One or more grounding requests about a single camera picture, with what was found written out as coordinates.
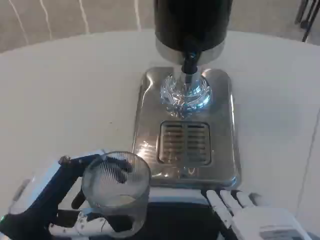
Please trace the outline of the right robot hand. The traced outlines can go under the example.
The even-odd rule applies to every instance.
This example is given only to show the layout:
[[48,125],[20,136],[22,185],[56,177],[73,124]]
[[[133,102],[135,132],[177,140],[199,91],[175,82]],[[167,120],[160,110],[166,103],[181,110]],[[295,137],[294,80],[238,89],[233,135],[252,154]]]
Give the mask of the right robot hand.
[[219,222],[218,240],[310,240],[311,236],[284,208],[258,204],[241,190],[206,191]]

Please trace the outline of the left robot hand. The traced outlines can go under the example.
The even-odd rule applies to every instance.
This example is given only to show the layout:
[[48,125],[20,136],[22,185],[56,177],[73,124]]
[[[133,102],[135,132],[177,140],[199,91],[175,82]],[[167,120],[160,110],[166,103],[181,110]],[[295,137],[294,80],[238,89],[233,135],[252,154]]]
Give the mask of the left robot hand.
[[27,180],[13,198],[8,212],[0,219],[0,238],[8,240],[89,240],[130,230],[133,221],[126,215],[103,216],[98,211],[79,209],[85,201],[82,190],[71,209],[60,209],[86,167],[105,156],[105,151],[62,156],[43,173]]

